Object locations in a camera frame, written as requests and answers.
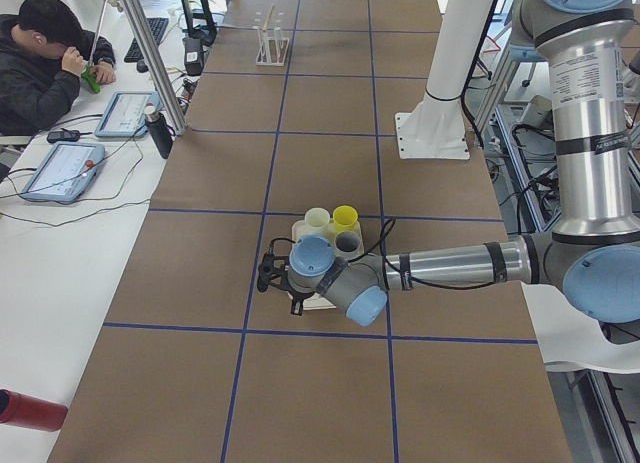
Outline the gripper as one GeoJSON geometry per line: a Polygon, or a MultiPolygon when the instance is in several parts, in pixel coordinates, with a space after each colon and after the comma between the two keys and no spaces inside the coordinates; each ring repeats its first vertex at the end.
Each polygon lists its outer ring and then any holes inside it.
{"type": "Polygon", "coordinates": [[[293,287],[289,288],[287,293],[292,300],[290,313],[295,316],[301,316],[303,314],[303,303],[306,299],[306,293],[300,292],[293,287]]]}

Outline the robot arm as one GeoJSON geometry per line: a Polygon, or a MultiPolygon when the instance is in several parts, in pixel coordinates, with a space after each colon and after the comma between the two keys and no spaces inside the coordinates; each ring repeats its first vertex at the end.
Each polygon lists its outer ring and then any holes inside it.
{"type": "Polygon", "coordinates": [[[639,316],[639,219],[629,183],[624,92],[635,64],[620,44],[635,21],[632,0],[515,0],[511,54],[548,65],[554,165],[531,180],[557,193],[545,232],[505,243],[387,255],[338,256],[319,235],[298,238],[259,289],[286,291],[293,314],[321,297],[371,324],[393,289],[476,290],[508,281],[556,287],[583,314],[606,323],[639,316]]]}

